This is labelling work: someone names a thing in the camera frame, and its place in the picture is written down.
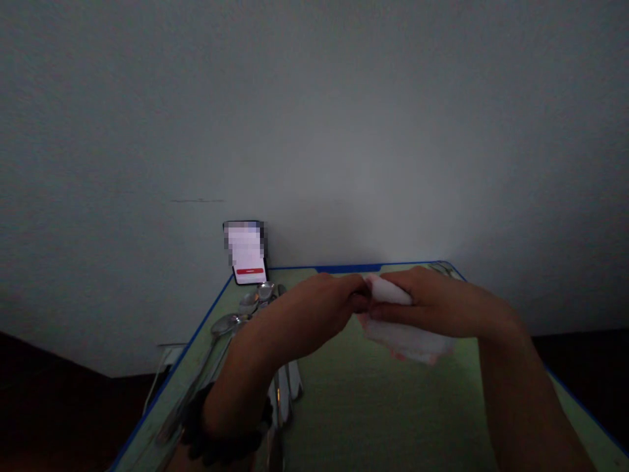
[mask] table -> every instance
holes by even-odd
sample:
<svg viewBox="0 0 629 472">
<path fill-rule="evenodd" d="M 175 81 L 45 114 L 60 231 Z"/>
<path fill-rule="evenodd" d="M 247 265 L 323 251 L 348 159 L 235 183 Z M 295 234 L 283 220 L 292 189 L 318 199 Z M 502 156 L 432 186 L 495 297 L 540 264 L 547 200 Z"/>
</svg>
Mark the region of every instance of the table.
<svg viewBox="0 0 629 472">
<path fill-rule="evenodd" d="M 418 264 L 429 263 L 287 267 L 270 269 L 269 277 L 291 289 L 318 271 L 385 273 Z M 240 298 L 251 290 L 230 277 L 112 471 L 152 471 L 167 460 L 172 448 L 158 447 L 155 435 L 205 354 L 212 323 L 236 311 Z M 207 371 L 226 342 L 226 337 L 219 340 Z M 365 340 L 352 318 L 340 335 L 300 359 L 299 369 L 305 394 L 294 403 L 293 421 L 283 431 L 286 470 L 495 470 L 475 339 L 459 340 L 454 353 L 436 366 L 400 362 Z M 629 471 L 626 452 L 551 378 L 598 470 Z"/>
</svg>

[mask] dark floor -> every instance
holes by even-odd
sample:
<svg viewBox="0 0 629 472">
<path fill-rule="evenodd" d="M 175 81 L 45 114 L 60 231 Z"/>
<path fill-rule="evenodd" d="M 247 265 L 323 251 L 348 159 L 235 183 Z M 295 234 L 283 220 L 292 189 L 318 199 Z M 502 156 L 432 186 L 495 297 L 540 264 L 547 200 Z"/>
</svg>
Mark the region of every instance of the dark floor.
<svg viewBox="0 0 629 472">
<path fill-rule="evenodd" d="M 629 449 L 629 330 L 544 336 L 535 346 Z M 0 365 L 0 472 L 105 471 L 140 419 L 152 376 L 110 379 L 3 334 L 0 355 L 10 359 Z"/>
</svg>

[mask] left hand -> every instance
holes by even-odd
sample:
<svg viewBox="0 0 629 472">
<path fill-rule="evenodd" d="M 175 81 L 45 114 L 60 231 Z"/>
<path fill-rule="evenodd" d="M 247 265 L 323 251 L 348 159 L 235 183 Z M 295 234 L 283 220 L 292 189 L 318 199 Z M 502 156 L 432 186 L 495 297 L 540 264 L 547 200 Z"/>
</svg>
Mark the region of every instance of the left hand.
<svg viewBox="0 0 629 472">
<path fill-rule="evenodd" d="M 339 334 L 352 313 L 367 310 L 369 299 L 362 294 L 368 293 L 358 274 L 313 275 L 255 316 L 234 342 L 264 349 L 277 367 L 282 366 L 315 352 Z"/>
</svg>

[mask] black bracelet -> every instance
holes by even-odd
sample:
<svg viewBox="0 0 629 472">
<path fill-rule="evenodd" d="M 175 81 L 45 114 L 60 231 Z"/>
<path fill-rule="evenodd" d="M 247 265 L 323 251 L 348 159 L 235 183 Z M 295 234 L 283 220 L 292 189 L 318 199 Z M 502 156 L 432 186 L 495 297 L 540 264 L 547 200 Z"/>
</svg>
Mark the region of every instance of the black bracelet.
<svg viewBox="0 0 629 472">
<path fill-rule="evenodd" d="M 209 467 L 220 461 L 223 465 L 228 465 L 235 460 L 245 458 L 249 453 L 256 451 L 262 442 L 262 438 L 271 427 L 273 407 L 271 400 L 267 397 L 262 412 L 262 420 L 255 431 L 237 438 L 219 439 L 211 437 L 203 428 L 202 413 L 205 398 L 208 396 L 214 383 L 199 390 L 192 401 L 183 411 L 183 435 L 181 442 L 190 446 L 188 457 L 190 460 L 203 458 L 203 465 Z"/>
</svg>

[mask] phone screen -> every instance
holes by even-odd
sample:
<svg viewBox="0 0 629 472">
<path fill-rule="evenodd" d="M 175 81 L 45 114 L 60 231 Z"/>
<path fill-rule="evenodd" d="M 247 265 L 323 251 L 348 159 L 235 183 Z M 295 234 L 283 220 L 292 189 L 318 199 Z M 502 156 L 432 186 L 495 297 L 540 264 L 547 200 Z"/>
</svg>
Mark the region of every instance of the phone screen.
<svg viewBox="0 0 629 472">
<path fill-rule="evenodd" d="M 264 225 L 259 221 L 223 223 L 225 247 L 238 285 L 267 281 Z"/>
</svg>

